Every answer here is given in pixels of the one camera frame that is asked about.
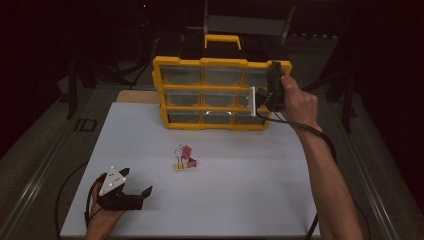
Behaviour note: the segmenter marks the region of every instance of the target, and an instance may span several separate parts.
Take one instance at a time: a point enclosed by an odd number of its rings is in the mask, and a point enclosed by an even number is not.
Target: floor
[[[319,77],[334,44],[319,39],[309,42],[288,39],[287,52],[294,66],[292,76],[301,86]],[[109,107],[127,87],[108,82],[98,84],[95,89],[79,86],[79,107],[72,119],[66,120],[67,104],[54,103],[3,157],[0,161],[1,239],[57,238],[55,206],[60,228]],[[336,145],[340,169],[358,211],[363,212],[360,218],[365,239],[422,239],[423,215],[362,106],[360,96],[354,95],[356,117],[351,119],[352,134],[348,134],[340,123],[341,104],[326,101],[326,87],[313,92],[320,99],[319,122]],[[133,89],[153,90],[151,67]],[[97,126],[93,131],[79,131],[75,128],[78,119],[96,120]]]

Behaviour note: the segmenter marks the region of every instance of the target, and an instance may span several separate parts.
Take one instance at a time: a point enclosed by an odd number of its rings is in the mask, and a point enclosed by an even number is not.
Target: dark background
[[[104,9],[99,1],[0,3],[0,156],[59,98],[56,82],[67,75],[67,64],[76,50],[93,56],[101,64],[116,67],[119,58],[116,42],[108,34],[113,36],[119,24],[104,21],[102,15],[116,9],[116,2],[123,1],[103,1]],[[245,6],[245,10],[255,13],[254,17],[279,13],[275,11],[276,5],[266,7],[275,1],[242,2],[226,6],[216,1],[218,4],[211,6],[211,11],[235,14]],[[424,183],[424,16],[421,14],[424,3],[392,0],[377,6],[353,4],[347,7],[355,10],[349,15],[340,1],[314,1],[311,5],[308,1],[298,2],[304,8],[297,10],[304,15],[294,17],[291,30],[294,33],[341,31],[344,25],[340,24],[346,21],[343,17],[351,17],[325,73],[346,65],[355,66],[355,90],[362,95],[405,182],[424,211],[420,186]],[[161,30],[180,31],[186,25],[202,25],[202,1],[138,1],[138,4],[147,4],[146,14]],[[323,29],[311,27],[317,26],[316,21],[305,16],[329,5],[340,9],[333,12],[339,13],[343,21],[328,20],[324,14],[320,22],[327,19],[327,25],[332,24],[330,30],[324,29],[325,24],[321,24]],[[124,57],[134,56],[130,51]]]

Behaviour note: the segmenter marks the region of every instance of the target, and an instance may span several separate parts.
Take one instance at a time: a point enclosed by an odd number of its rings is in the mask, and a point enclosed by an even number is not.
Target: white tabletop
[[[192,148],[197,168],[173,170],[180,144]],[[89,188],[111,166],[130,168],[126,194],[153,186],[143,209],[127,212],[112,236],[303,236],[316,213],[304,153],[288,125],[271,123],[265,131],[169,130],[157,104],[114,103],[62,236],[85,234]]]

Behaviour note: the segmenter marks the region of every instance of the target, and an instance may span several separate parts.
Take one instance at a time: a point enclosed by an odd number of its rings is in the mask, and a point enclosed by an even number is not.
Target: toolbox handle
[[[205,48],[208,48],[208,42],[235,42],[237,47],[241,50],[240,39],[235,35],[216,35],[206,34],[205,35]]]

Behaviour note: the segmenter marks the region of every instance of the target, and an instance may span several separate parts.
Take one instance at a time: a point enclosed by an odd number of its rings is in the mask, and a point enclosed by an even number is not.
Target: tool organizer case
[[[265,130],[269,122],[251,116],[247,96],[275,79],[272,61],[290,74],[278,37],[162,34],[152,74],[165,127]]]

